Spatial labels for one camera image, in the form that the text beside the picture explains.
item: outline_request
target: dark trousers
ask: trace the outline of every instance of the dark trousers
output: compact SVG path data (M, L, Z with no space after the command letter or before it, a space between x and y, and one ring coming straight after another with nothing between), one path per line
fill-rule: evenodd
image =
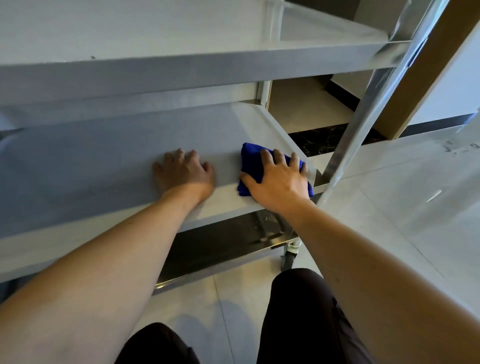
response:
M120 352L123 363L199 364L193 352L167 326L154 323L134 334ZM291 269L272 282L257 364L373 363L323 278Z

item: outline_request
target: cleaning cloth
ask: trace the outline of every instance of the cleaning cloth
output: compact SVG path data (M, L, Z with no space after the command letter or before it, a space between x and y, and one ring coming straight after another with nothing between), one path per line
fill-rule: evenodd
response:
M262 164L262 156L260 155L262 149L267 148L251 143L243 143L241 148L241 170L242 172L251 175L257 183L261 183L262 178L264 177L264 165ZM273 156L273 150L267 150ZM287 161L287 165L289 165L290 157L285 155L285 160ZM305 162L301 160L300 169L303 166L303 163ZM240 196L251 196L250 191L242 181L240 181L237 191ZM313 197L313 188L310 183L308 183L308 196Z

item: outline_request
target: person's right hand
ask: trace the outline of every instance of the person's right hand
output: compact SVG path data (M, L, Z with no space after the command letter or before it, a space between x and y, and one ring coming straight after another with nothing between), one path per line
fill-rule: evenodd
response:
M309 199L307 163L303 164L299 172L300 159L296 153L292 154L290 166L287 166L285 156L278 149L273 152L275 163L268 150L263 149L260 152L264 165L262 183L257 183L245 172L240 173L240 179L259 204L284 215L286 209L292 207L295 202Z

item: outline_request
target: person's left hand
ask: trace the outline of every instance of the person's left hand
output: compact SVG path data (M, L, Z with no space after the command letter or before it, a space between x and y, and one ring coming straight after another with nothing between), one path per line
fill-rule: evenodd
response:
M180 148L175 153L165 153L163 165L155 162L152 166L154 179L163 196L187 194L196 204L207 199L215 187L213 166L200 164L197 151L185 153Z

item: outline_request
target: caster wheel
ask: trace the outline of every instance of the caster wheel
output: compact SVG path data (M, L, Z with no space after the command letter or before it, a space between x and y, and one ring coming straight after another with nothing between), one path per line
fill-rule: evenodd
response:
M293 254L291 252L285 252L285 254L282 256L282 265L280 267L280 270L282 272L285 272L286 270L292 269L293 261L295 260L296 256L296 254Z

